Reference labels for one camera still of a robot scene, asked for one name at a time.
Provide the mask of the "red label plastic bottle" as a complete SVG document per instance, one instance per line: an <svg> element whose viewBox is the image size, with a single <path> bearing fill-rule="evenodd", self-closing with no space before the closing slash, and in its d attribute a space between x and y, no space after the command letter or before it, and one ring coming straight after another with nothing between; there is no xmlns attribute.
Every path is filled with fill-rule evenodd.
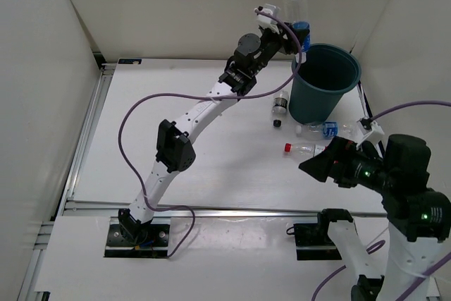
<svg viewBox="0 0 451 301"><path fill-rule="evenodd" d="M312 143L286 143L284 153L297 159L309 159L322 153L327 146Z"/></svg>

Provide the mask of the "blue label plastic bottle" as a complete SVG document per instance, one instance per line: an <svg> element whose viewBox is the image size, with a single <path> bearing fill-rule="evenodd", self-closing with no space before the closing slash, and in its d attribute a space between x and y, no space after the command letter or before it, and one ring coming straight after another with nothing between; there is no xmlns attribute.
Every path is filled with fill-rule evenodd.
<svg viewBox="0 0 451 301"><path fill-rule="evenodd" d="M284 0L284 9L287 21L291 23L295 29L310 29L307 0ZM301 53L296 56L298 63L304 63L307 61L307 52L310 45L310 34L308 34L301 44Z"/></svg>

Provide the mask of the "black label plastic bottle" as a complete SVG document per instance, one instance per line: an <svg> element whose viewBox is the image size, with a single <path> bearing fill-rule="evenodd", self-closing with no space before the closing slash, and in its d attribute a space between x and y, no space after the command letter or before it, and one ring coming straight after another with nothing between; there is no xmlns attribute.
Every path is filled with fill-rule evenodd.
<svg viewBox="0 0 451 301"><path fill-rule="evenodd" d="M281 128L288 114L289 93L281 90L273 96L271 120L274 128Z"/></svg>

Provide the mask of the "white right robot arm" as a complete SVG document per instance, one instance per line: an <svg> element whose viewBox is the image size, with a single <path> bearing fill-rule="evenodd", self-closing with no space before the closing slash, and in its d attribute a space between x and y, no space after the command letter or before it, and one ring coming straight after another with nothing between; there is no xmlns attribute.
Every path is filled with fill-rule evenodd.
<svg viewBox="0 0 451 301"><path fill-rule="evenodd" d="M385 155L374 146L334 137L299 169L319 182L328 178L340 188L361 185L377 192L387 214L388 261L384 273L371 262L346 209L318 215L317 238L334 244L352 274L352 300L425 300L431 275L449 262L437 256L450 236L450 200L428 188L431 150L421 138L394 134Z"/></svg>

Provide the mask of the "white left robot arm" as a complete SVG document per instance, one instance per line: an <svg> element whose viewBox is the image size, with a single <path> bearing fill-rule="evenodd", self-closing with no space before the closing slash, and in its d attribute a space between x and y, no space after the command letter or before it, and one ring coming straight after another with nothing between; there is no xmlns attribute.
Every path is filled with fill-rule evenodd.
<svg viewBox="0 0 451 301"><path fill-rule="evenodd" d="M241 99L249 99L257 74L278 53L300 52L309 29L282 23L277 30L261 29L261 34L243 35L234 54L227 60L223 74L205 97L174 121L162 120L156 139L156 157L148 179L139 178L141 190L126 209L120 209L121 235L133 245L150 236L150 224L160 199L181 172L196 158L193 144L200 133L226 109Z"/></svg>

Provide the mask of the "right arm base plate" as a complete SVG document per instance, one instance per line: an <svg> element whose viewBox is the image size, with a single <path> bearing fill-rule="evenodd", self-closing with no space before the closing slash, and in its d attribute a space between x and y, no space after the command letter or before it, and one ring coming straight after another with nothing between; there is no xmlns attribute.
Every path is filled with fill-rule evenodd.
<svg viewBox="0 0 451 301"><path fill-rule="evenodd" d="M295 237L297 261L335 261L342 257L335 243L328 236L332 222L352 222L345 209L323 209L316 215L315 222L298 221L286 229L287 235Z"/></svg>

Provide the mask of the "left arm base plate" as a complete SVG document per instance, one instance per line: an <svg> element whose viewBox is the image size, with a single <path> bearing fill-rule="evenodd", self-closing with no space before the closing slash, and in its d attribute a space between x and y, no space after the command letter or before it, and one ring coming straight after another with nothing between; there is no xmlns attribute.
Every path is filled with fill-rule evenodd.
<svg viewBox="0 0 451 301"><path fill-rule="evenodd" d="M106 236L104 257L164 259L168 255L170 219L154 219L134 240L128 240L117 219L111 219Z"/></svg>

